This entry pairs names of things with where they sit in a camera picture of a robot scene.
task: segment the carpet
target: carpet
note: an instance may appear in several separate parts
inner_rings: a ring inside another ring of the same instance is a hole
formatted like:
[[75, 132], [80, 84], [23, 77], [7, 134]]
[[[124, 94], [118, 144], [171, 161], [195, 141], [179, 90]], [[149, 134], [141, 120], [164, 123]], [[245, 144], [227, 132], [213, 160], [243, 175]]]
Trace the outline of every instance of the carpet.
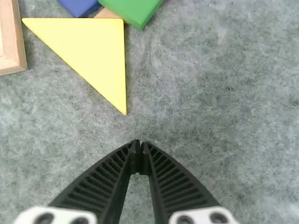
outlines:
[[[70, 17], [53, 0], [20, 11]], [[173, 156], [241, 224], [298, 223], [298, 11], [165, 0], [143, 31], [125, 28], [127, 116], [23, 26], [28, 70], [0, 77], [1, 223], [133, 139]], [[120, 223], [154, 223], [147, 177], [132, 176]]]

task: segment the screw hole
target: screw hole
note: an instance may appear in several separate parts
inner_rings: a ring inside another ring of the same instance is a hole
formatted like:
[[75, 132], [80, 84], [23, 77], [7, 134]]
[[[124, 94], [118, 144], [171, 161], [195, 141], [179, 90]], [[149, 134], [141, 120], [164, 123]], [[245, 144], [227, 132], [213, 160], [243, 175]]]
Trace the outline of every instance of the screw hole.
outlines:
[[77, 218], [71, 224], [88, 224], [88, 220], [86, 218]]
[[51, 224], [54, 219], [54, 216], [51, 213], [45, 213], [40, 215], [34, 224]]
[[177, 224], [193, 224], [193, 220], [188, 216], [181, 216], [177, 220]]
[[217, 224], [225, 224], [225, 223], [228, 223], [228, 219], [220, 214], [220, 213], [213, 213], [211, 216], [210, 216], [211, 220], [213, 223], [217, 223]]

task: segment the wooden block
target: wooden block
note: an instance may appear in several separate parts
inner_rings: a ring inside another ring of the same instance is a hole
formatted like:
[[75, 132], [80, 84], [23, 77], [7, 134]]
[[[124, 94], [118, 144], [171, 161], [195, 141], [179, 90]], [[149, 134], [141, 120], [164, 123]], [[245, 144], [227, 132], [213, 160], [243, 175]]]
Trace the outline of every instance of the wooden block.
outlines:
[[127, 114], [122, 19], [24, 18], [22, 21], [121, 113]]
[[98, 0], [58, 0], [73, 17], [88, 17], [100, 4]]
[[18, 0], [0, 0], [0, 75], [26, 69]]
[[137, 29], [143, 29], [163, 0], [98, 0]]
[[95, 18], [110, 18], [110, 19], [121, 19], [117, 14], [111, 12], [107, 8], [103, 8], [98, 14], [96, 14]]

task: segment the black ribbed grip pad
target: black ribbed grip pad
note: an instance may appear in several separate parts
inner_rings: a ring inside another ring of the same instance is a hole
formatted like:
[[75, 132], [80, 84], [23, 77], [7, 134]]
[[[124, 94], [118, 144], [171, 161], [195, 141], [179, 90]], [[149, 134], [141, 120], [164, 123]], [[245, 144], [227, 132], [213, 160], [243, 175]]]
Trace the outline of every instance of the black ribbed grip pad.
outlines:
[[118, 224], [131, 174], [148, 175], [156, 224], [175, 211], [219, 205], [182, 165], [149, 142], [134, 140], [73, 181], [50, 206], [88, 210], [99, 224]]

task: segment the yellow tangram piece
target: yellow tangram piece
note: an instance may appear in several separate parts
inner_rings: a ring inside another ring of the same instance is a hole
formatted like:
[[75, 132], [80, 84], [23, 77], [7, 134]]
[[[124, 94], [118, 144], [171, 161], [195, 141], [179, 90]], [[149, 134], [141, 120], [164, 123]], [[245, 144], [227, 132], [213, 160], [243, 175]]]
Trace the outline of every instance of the yellow tangram piece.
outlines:
[[23, 18], [23, 23], [124, 115], [122, 19]]

